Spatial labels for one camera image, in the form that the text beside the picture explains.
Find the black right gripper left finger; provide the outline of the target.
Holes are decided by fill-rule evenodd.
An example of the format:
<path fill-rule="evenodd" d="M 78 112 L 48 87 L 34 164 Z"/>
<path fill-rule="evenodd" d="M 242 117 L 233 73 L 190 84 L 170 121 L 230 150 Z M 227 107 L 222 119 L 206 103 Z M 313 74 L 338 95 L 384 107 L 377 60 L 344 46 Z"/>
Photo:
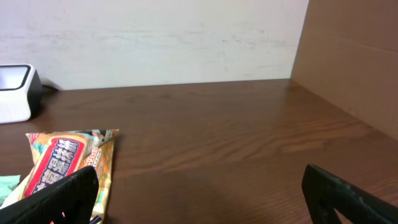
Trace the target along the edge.
<path fill-rule="evenodd" d="M 89 224 L 98 189 L 95 168 L 86 166 L 1 209 L 1 223 Z"/>

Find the light teal snack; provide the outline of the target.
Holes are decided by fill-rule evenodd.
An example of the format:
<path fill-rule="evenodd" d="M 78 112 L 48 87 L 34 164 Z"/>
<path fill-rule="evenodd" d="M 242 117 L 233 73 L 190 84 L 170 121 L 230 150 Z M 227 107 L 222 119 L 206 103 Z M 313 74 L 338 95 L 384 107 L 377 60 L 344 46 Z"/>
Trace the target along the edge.
<path fill-rule="evenodd" d="M 20 175 L 0 176 L 0 204 L 2 205 L 12 191 L 19 185 Z"/>

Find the brown cardboard side panel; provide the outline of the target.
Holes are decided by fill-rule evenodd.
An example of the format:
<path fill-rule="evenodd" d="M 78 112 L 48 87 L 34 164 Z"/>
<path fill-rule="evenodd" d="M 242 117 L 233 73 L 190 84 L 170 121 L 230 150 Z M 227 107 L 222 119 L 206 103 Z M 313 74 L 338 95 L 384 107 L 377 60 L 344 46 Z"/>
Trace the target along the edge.
<path fill-rule="evenodd" d="M 397 0 L 310 0 L 291 78 L 397 138 Z"/>

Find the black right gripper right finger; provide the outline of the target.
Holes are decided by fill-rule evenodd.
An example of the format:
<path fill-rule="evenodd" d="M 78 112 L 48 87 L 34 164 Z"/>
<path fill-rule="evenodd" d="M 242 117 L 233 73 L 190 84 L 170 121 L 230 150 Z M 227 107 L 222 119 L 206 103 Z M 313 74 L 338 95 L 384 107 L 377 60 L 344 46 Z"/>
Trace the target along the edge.
<path fill-rule="evenodd" d="M 309 164 L 302 192 L 313 223 L 341 223 L 341 213 L 352 223 L 397 223 L 397 207 L 334 174 Z"/>

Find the cream snack bag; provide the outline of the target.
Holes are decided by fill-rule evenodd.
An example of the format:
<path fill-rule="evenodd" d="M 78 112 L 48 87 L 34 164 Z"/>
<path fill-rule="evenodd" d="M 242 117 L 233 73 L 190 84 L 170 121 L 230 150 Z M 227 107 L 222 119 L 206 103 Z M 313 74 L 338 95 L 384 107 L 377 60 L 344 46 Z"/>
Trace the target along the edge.
<path fill-rule="evenodd" d="M 95 168 L 99 189 L 90 218 L 103 223 L 111 188 L 114 139 L 117 129 L 27 133 L 34 167 L 5 199 L 5 208 L 85 166 Z"/>

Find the white barcode scanner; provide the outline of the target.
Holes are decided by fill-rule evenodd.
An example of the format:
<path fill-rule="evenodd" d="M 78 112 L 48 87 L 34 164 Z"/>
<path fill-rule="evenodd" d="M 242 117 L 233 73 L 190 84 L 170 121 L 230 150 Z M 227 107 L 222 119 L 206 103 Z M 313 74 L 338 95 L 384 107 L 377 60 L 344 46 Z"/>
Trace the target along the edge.
<path fill-rule="evenodd" d="M 39 74 L 30 64 L 1 65 L 1 123 L 31 119 L 44 94 Z"/>

